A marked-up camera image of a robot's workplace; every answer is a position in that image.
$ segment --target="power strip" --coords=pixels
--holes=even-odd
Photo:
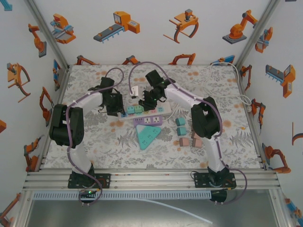
[[[157,116],[157,115],[169,115],[171,114],[171,112],[172,111],[169,102],[165,102],[165,103],[159,102],[154,110],[143,111],[141,113],[134,113],[134,114],[128,114],[127,112],[125,112],[125,115],[118,113],[118,118],[120,121],[126,121],[133,118],[144,118],[144,117]]]
[[[148,125],[137,125],[136,131],[140,149],[145,150],[159,135],[159,133],[161,132],[161,128],[152,127]]]
[[[149,125],[149,126],[161,126],[163,123],[163,117],[161,115],[152,116],[152,117],[139,117],[134,118],[134,128],[140,125]]]

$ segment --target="pink block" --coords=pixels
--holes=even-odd
[[[187,147],[187,146],[189,146],[189,139],[188,138],[180,138],[179,143],[180,143],[180,147]]]
[[[193,131],[193,133],[191,134],[191,138],[192,138],[192,139],[198,139],[198,140],[201,139],[201,137],[199,137],[198,134],[195,133],[194,131]]]
[[[194,148],[201,148],[202,147],[202,140],[193,139],[192,147]]]

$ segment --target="white plug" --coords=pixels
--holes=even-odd
[[[251,112],[252,111],[251,105],[246,106],[246,109],[248,113]]]
[[[138,97],[138,96],[139,96],[139,87],[138,87],[138,86],[133,86],[133,87],[132,87],[132,91],[129,92],[129,94],[130,94],[131,96],[136,96],[136,97]]]

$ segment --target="conveyor illustration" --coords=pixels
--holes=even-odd
[[[115,24],[98,33],[94,36],[94,40],[104,43],[110,37],[114,37],[119,32],[126,32],[128,30],[138,34],[140,32],[140,24],[131,20],[131,15],[123,11],[117,11],[114,13]]]
[[[51,22],[51,25],[54,30],[52,31],[52,34],[56,41],[61,44],[68,44],[70,41],[74,40],[76,36],[73,34],[73,26],[69,25],[67,20],[59,14],[55,13],[53,17],[54,19]]]
[[[284,72],[281,72],[270,65],[266,65],[265,71],[270,77],[280,82],[280,85],[283,87],[283,97],[287,98],[293,91],[293,81],[295,80],[294,67],[289,65]]]

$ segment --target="glass panel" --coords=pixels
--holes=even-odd
[[[232,191],[228,200],[241,191]],[[213,222],[209,225],[188,214],[145,201],[99,201],[82,207],[77,201],[35,201],[28,226],[44,227],[276,227],[266,190],[248,190],[237,202],[214,206],[207,200],[161,200]]]

